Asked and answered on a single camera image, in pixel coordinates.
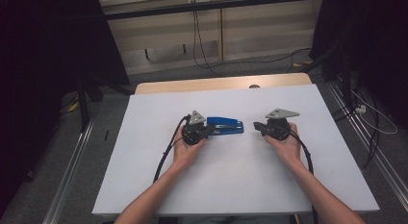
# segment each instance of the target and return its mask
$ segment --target black horizontal bar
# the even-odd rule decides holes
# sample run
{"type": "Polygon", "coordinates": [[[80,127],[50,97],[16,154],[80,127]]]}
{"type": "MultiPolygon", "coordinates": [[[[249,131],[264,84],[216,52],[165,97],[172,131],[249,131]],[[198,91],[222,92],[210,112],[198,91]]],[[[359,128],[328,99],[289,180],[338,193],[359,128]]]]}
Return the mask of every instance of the black horizontal bar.
{"type": "Polygon", "coordinates": [[[284,3],[284,2],[293,2],[293,1],[304,1],[304,0],[222,0],[222,1],[195,3],[195,4],[166,6],[166,7],[153,8],[153,9],[122,11],[122,12],[107,12],[104,17],[107,20],[116,20],[116,19],[124,19],[124,18],[143,17],[143,16],[149,16],[149,15],[207,11],[207,10],[227,9],[227,8],[255,6],[255,5],[266,5],[266,4],[275,4],[275,3],[284,3]]]}

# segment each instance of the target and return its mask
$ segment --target person's left hand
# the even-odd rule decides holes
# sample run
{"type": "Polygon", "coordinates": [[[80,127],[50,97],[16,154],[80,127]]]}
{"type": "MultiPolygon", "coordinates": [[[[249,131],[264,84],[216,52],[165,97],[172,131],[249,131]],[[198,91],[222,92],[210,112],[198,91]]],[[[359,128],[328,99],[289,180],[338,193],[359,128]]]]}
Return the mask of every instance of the person's left hand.
{"type": "Polygon", "coordinates": [[[184,170],[194,162],[195,156],[207,140],[203,138],[195,145],[188,145],[182,138],[182,130],[183,126],[180,127],[174,138],[174,159],[172,165],[178,170],[184,170]]]}

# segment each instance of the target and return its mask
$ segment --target white board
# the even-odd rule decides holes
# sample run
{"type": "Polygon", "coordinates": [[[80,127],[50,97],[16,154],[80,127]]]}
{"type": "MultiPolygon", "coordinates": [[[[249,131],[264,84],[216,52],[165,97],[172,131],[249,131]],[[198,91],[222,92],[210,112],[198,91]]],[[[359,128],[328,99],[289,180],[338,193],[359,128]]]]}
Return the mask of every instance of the white board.
{"type": "MultiPolygon", "coordinates": [[[[158,214],[309,212],[310,202],[291,173],[253,128],[277,108],[300,113],[288,120],[309,148],[317,178],[353,210],[378,210],[317,87],[309,85],[131,96],[92,213],[121,213],[152,184],[176,125],[193,110],[239,119],[244,133],[210,137],[158,214]]],[[[162,173],[171,161],[172,152],[162,173]]]]}

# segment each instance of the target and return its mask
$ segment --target blue stapler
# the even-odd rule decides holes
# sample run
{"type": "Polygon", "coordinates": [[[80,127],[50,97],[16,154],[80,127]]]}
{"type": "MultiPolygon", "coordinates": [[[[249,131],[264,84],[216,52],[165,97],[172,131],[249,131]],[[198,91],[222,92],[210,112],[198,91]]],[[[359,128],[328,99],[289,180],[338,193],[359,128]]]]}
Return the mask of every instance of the blue stapler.
{"type": "Polygon", "coordinates": [[[243,133],[243,124],[241,121],[232,118],[209,116],[207,124],[213,125],[216,129],[210,136],[233,135],[243,133]]]}

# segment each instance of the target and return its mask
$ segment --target white cable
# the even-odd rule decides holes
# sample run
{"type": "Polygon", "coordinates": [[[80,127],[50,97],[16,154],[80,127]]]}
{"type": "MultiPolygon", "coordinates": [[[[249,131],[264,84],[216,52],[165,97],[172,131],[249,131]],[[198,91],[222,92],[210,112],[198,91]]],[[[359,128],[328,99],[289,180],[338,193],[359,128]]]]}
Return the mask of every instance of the white cable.
{"type": "Polygon", "coordinates": [[[388,120],[388,122],[390,122],[390,124],[392,124],[392,125],[394,126],[395,131],[393,131],[393,132],[385,132],[385,131],[382,131],[382,130],[380,130],[380,129],[374,127],[374,126],[371,125],[371,124],[362,116],[362,114],[359,112],[360,117],[361,117],[361,119],[362,119],[364,122],[366,122],[366,123],[367,123],[369,126],[371,126],[374,130],[377,130],[377,131],[379,131],[379,132],[381,132],[381,133],[383,133],[383,134],[385,134],[385,135],[394,135],[394,134],[396,134],[396,132],[398,132],[398,128],[396,127],[396,125],[394,124],[394,122],[391,121],[386,115],[384,115],[384,114],[381,113],[380,111],[376,110],[376,109],[373,108],[369,103],[367,103],[366,101],[364,101],[363,99],[361,99],[361,97],[359,97],[359,96],[357,95],[357,93],[355,93],[353,90],[352,90],[351,92],[352,92],[358,99],[360,99],[360,101],[362,101],[364,104],[366,104],[368,107],[372,108],[372,109],[375,110],[376,112],[380,113],[384,118],[386,118],[386,119],[388,120]]]}

